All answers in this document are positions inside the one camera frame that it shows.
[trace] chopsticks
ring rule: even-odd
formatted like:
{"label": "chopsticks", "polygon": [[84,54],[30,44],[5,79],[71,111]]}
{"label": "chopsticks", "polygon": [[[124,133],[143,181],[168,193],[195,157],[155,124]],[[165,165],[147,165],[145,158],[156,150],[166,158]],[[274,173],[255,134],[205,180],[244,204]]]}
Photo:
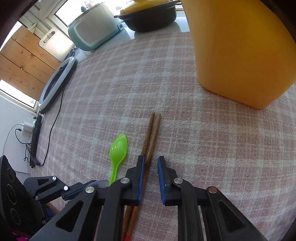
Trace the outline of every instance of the chopsticks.
{"label": "chopsticks", "polygon": [[[147,128],[145,139],[144,139],[143,146],[142,146],[142,151],[140,154],[141,156],[146,156],[146,152],[147,152],[147,148],[148,148],[148,144],[149,144],[149,139],[150,139],[150,135],[151,135],[151,130],[152,130],[152,126],[153,126],[154,116],[155,116],[155,112],[153,112],[150,117],[150,121],[148,124],[148,128]],[[121,239],[122,241],[124,241],[124,239],[126,238],[126,233],[128,231],[128,227],[129,227],[129,224],[131,221],[131,215],[133,213],[133,209],[134,209],[134,206],[127,206],[126,207],[126,213],[123,218],[122,239]]]}
{"label": "chopsticks", "polygon": [[[154,115],[155,115],[155,113],[151,114],[151,118],[150,118],[150,122],[148,125],[145,140],[143,143],[141,155],[145,154],[146,153],[145,150],[147,150],[147,146],[148,146],[148,142],[149,142],[148,140],[149,140],[149,136],[150,136],[153,120],[154,120]],[[154,148],[155,148],[156,141],[157,141],[158,129],[159,129],[159,125],[160,125],[160,118],[161,118],[161,115],[159,113],[158,117],[157,117],[157,121],[156,121],[156,126],[153,131],[151,145],[149,147],[148,155],[145,160],[144,178],[143,178],[143,193],[144,193],[146,182],[148,179],[150,166],[151,166],[151,162],[152,162],[152,156],[153,156]],[[140,206],[137,206],[137,207],[128,206],[126,208],[126,213],[125,213],[124,219],[123,219],[123,232],[122,232],[122,239],[121,239],[122,241],[129,241],[130,240],[133,230],[135,228],[137,219],[138,219],[138,215],[140,213],[140,209],[141,209]]]}

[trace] yellow pot lid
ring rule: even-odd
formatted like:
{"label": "yellow pot lid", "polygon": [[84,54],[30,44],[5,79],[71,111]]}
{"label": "yellow pot lid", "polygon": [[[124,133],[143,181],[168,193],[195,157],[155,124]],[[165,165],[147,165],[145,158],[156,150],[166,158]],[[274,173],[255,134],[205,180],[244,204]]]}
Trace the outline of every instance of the yellow pot lid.
{"label": "yellow pot lid", "polygon": [[170,2],[170,0],[134,0],[129,6],[120,10],[120,15],[137,12],[167,2]]}

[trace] white ring light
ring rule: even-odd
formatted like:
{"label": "white ring light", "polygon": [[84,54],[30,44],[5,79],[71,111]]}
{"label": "white ring light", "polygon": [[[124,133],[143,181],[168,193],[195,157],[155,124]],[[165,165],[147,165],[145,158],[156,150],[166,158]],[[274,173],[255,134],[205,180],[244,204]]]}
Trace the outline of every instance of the white ring light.
{"label": "white ring light", "polygon": [[[77,63],[78,61],[76,60],[75,57],[67,58],[63,63],[61,63],[61,65],[49,78],[47,84],[45,85],[41,93],[40,100],[39,100],[39,109],[42,114],[48,111],[50,106],[54,103],[55,99],[59,96],[63,87],[66,85],[66,82],[71,77],[74,70],[76,69]],[[65,65],[67,65],[66,68],[63,70],[58,80],[54,83],[55,81],[54,77],[58,74],[60,69],[63,68]]]}

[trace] white wall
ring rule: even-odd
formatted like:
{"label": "white wall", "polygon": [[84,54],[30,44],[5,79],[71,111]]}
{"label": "white wall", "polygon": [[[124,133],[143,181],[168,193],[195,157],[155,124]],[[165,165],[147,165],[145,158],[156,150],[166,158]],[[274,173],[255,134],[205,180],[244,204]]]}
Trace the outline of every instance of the white wall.
{"label": "white wall", "polygon": [[[13,103],[0,95],[0,155],[8,135],[9,130],[18,123],[30,122],[33,123],[35,113]],[[26,146],[19,143],[15,137],[15,129],[22,128],[21,125],[15,126],[10,132],[5,145],[4,155],[7,157],[10,165],[16,172],[29,173],[28,163],[23,159],[25,157]],[[17,136],[22,142],[29,142],[29,138],[21,135],[17,131]],[[23,182],[29,175],[17,173],[18,178]]]}

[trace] white countertop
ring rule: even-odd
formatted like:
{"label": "white countertop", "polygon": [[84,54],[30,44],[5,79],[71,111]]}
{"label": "white countertop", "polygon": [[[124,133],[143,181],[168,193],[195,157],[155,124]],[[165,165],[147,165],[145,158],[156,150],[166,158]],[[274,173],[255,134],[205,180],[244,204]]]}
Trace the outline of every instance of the white countertop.
{"label": "white countertop", "polygon": [[125,42],[131,39],[142,38],[148,35],[166,34],[166,33],[174,33],[174,32],[189,32],[189,26],[188,26],[184,11],[177,12],[177,18],[171,25],[159,30],[151,31],[151,32],[140,33],[140,32],[132,31],[131,29],[128,28],[128,26],[125,23],[123,24],[123,26],[124,26],[124,29],[121,32],[116,34],[114,37],[112,37],[111,39],[103,43],[101,46],[99,46],[95,50],[86,52],[86,51],[77,49],[75,53],[75,57],[78,59],[78,61],[80,61],[86,58],[88,55],[90,55],[94,51],[97,51],[98,49],[111,47],[121,42]]}

